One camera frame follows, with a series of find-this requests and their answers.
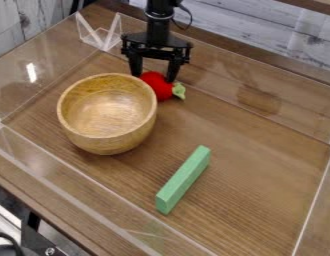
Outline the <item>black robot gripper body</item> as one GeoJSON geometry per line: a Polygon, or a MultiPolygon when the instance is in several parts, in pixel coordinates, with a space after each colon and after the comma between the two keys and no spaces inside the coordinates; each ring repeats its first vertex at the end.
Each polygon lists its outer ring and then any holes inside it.
{"type": "Polygon", "coordinates": [[[121,53],[130,64],[141,64],[144,58],[165,60],[170,64],[189,62],[192,44],[169,32],[173,16],[148,16],[146,30],[121,35],[121,53]]]}

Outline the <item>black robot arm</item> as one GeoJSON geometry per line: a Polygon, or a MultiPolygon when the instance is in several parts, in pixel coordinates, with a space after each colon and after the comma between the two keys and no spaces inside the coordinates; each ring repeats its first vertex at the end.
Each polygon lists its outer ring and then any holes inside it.
{"type": "Polygon", "coordinates": [[[121,35],[121,54],[128,58],[130,74],[136,77],[142,74],[144,58],[168,61],[166,82],[174,81],[180,67],[189,62],[192,43],[176,37],[169,29],[174,8],[189,13],[181,2],[182,0],[146,0],[146,31],[121,35]]]}

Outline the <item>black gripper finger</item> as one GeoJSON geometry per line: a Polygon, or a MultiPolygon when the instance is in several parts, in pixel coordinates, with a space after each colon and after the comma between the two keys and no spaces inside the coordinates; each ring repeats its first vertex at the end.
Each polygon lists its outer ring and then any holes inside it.
{"type": "Polygon", "coordinates": [[[168,64],[168,70],[166,70],[166,81],[173,82],[176,79],[176,76],[180,71],[180,66],[184,64],[184,61],[180,57],[172,58],[169,60],[168,64]]]}
{"type": "Polygon", "coordinates": [[[130,53],[128,59],[130,73],[133,76],[138,77],[142,74],[142,57],[137,53],[130,53]]]}

